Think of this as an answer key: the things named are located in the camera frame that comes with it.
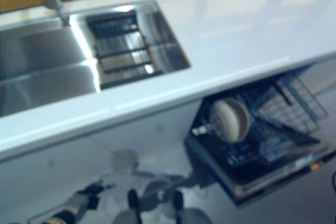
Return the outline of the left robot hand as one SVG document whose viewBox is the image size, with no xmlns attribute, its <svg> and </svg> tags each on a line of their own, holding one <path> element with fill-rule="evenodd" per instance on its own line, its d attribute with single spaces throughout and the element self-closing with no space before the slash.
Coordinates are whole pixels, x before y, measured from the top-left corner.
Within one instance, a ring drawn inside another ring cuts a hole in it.
<svg viewBox="0 0 336 224">
<path fill-rule="evenodd" d="M 88 198 L 86 209 L 96 210 L 99 204 L 99 195 L 109 189 L 115 188 L 115 183 L 104 183 L 103 180 L 94 182 L 83 190 L 79 191 L 79 194 L 85 195 Z"/>
</svg>

